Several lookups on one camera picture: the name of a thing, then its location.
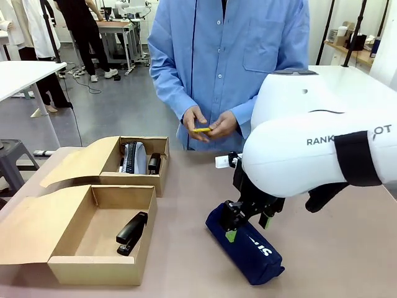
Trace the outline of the person's right hand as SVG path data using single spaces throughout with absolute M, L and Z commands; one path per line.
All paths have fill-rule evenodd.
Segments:
M 209 139 L 200 132 L 194 132 L 195 123 L 207 124 L 206 118 L 203 116 L 199 106 L 192 106 L 188 108 L 183 116 L 183 125 L 188 130 L 189 137 L 200 142 L 208 143 Z

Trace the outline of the person's left hand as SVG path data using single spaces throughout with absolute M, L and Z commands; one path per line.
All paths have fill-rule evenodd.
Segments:
M 225 111 L 209 126 L 210 131 L 207 135 L 211 139 L 227 137 L 236 130 L 237 126 L 238 123 L 234 114 L 231 111 Z

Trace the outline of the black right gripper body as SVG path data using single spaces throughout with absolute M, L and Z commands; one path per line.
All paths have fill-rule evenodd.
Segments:
M 240 192 L 236 203 L 238 212 L 245 218 L 264 213 L 273 217 L 283 209 L 285 198 L 272 196 L 257 188 L 242 169 L 235 169 L 233 186 Z

